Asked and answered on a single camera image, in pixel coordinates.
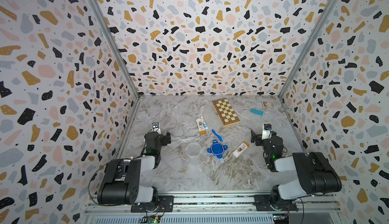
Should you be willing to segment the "white bottle orange cap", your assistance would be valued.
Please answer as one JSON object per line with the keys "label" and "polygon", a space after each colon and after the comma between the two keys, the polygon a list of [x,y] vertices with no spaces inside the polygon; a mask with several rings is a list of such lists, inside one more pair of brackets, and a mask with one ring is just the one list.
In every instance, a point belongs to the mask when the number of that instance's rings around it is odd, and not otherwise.
{"label": "white bottle orange cap", "polygon": [[242,153],[249,148],[249,144],[247,142],[242,142],[232,153],[235,158],[238,158]]}

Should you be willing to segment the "clear plastic container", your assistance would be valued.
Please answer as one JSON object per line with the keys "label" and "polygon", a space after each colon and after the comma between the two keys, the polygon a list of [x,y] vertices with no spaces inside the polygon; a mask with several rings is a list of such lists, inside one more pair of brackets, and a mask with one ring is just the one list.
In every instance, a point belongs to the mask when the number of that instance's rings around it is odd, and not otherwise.
{"label": "clear plastic container", "polygon": [[199,144],[191,143],[186,147],[186,154],[189,159],[198,158],[201,154],[202,147]]}

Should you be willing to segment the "cream tube orange cap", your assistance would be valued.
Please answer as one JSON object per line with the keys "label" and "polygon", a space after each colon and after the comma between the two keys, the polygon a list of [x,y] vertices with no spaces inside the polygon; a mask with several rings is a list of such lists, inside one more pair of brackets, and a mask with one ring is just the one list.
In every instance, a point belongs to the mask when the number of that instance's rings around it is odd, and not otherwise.
{"label": "cream tube orange cap", "polygon": [[198,130],[199,130],[199,134],[200,135],[204,135],[206,134],[206,129],[203,125],[203,122],[201,119],[196,119],[196,124],[197,124],[197,127],[198,127]]}

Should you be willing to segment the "white blue toothpaste tube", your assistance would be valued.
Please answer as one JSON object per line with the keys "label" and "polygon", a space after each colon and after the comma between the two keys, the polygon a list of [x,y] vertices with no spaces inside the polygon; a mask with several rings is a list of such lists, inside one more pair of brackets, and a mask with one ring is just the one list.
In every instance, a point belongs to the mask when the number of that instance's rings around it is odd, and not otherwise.
{"label": "white blue toothpaste tube", "polygon": [[208,130],[208,126],[207,126],[206,121],[205,121],[205,119],[204,119],[204,117],[202,115],[201,115],[200,119],[202,121],[202,125],[203,125],[204,129]]}

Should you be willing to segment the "blue container lid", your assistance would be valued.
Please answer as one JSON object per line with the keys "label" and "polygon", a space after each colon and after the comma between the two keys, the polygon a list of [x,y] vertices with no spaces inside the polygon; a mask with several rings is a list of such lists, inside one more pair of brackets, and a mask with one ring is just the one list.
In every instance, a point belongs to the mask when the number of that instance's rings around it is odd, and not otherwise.
{"label": "blue container lid", "polygon": [[216,156],[219,159],[223,158],[223,154],[228,150],[227,145],[223,145],[218,140],[213,140],[212,145],[207,149],[207,153]]}

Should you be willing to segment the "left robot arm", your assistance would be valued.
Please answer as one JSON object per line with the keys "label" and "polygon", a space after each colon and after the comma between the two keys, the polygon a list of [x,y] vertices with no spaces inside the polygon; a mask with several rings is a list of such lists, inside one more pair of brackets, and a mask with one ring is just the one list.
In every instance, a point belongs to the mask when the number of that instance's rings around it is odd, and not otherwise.
{"label": "left robot arm", "polygon": [[171,143],[171,134],[148,132],[145,146],[138,157],[114,159],[106,164],[102,183],[97,191],[97,203],[103,206],[145,204],[156,208],[160,204],[156,187],[142,186],[141,174],[156,169],[163,146]]}

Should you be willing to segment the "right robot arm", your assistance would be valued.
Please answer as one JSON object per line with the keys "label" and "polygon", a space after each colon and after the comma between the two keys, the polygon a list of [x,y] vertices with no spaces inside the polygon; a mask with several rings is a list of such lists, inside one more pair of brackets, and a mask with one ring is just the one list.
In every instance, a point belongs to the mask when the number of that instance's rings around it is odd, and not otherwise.
{"label": "right robot arm", "polygon": [[340,192],[340,177],[320,152],[293,153],[283,156],[283,139],[265,124],[261,134],[251,130],[250,141],[263,149],[263,157],[271,172],[295,172],[297,179],[275,185],[264,201],[274,210],[290,207],[293,201],[310,195]]}

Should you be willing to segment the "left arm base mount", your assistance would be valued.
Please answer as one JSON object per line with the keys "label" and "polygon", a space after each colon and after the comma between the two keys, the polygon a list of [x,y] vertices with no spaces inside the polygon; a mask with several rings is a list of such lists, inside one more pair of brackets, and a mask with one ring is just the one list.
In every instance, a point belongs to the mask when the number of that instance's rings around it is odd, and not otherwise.
{"label": "left arm base mount", "polygon": [[162,195],[158,197],[153,197],[151,202],[148,203],[136,203],[132,205],[132,213],[167,213],[173,211],[174,196],[172,195]]}

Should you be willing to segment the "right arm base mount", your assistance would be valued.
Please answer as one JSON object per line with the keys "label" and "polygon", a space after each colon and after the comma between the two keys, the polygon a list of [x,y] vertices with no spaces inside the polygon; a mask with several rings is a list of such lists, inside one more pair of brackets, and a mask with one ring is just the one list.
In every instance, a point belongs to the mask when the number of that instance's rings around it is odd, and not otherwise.
{"label": "right arm base mount", "polygon": [[293,200],[283,200],[271,194],[254,195],[254,206],[257,211],[298,211]]}

